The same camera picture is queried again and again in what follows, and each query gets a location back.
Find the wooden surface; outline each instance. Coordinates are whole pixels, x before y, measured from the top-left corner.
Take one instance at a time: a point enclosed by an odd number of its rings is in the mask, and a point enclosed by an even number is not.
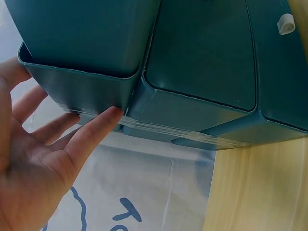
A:
[[[308,57],[308,0],[289,3]],[[308,138],[217,152],[203,231],[308,231]]]

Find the white plastic clip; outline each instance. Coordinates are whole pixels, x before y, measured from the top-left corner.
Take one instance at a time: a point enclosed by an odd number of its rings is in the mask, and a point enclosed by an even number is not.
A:
[[[287,35],[295,31],[295,22],[293,15],[290,13],[285,13],[280,17],[277,27],[280,35]]]

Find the teal plastic container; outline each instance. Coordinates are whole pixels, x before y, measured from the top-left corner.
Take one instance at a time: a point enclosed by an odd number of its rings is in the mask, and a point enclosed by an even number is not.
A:
[[[143,59],[160,0],[6,0],[38,64],[129,78]]]
[[[226,124],[205,129],[205,134],[252,144],[306,136],[308,132],[308,68],[300,34],[281,36],[276,22],[290,13],[287,1],[247,0],[256,54],[257,110]],[[221,149],[186,139],[175,144]]]
[[[127,115],[201,131],[252,114],[256,68],[245,0],[163,0]],[[123,127],[159,141],[177,137]]]
[[[80,112],[82,123],[111,106],[126,110],[138,74],[116,78],[84,71],[41,65],[22,44],[19,61],[51,98],[67,111]]]

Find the plastic storage bin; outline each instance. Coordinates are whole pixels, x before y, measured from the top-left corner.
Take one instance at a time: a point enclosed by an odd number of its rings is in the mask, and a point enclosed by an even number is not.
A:
[[[163,0],[127,115],[201,131],[253,113],[251,37],[245,0]],[[159,141],[177,138],[127,127],[123,132]]]
[[[203,133],[252,144],[283,141],[307,135],[308,68],[298,30],[281,36],[277,21],[290,13],[287,1],[247,0],[256,64],[258,103],[252,114],[206,129]],[[204,149],[221,146],[175,139],[175,144]]]
[[[160,0],[6,0],[34,61],[100,73],[134,75]]]
[[[126,110],[138,74],[129,78],[116,78],[83,71],[58,68],[36,63],[23,44],[19,61],[45,91],[67,111],[81,113],[82,123],[109,108]]]

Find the clear tape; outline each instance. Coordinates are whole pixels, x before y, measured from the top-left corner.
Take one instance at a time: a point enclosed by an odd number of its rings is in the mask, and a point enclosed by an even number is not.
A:
[[[78,113],[78,114],[89,115],[93,117],[97,116],[97,114],[87,113],[84,111],[79,112],[79,111],[73,110],[73,112]],[[215,137],[215,136],[207,135],[207,134],[204,134],[198,131],[189,131],[189,130],[184,130],[180,128],[168,127],[164,125],[145,123],[145,122],[138,121],[128,116],[123,116],[121,120],[119,121],[119,124],[123,126],[127,126],[129,128],[134,128],[134,129],[139,129],[139,130],[149,131],[149,132],[156,132],[156,133],[170,135],[170,136],[176,136],[179,138],[185,138],[185,139],[189,139],[192,141],[218,145],[218,146],[222,146],[225,148],[236,148],[236,147],[251,145],[250,143],[247,143],[247,142],[235,141],[235,140],[230,140],[230,139],[221,138],[221,137]]]

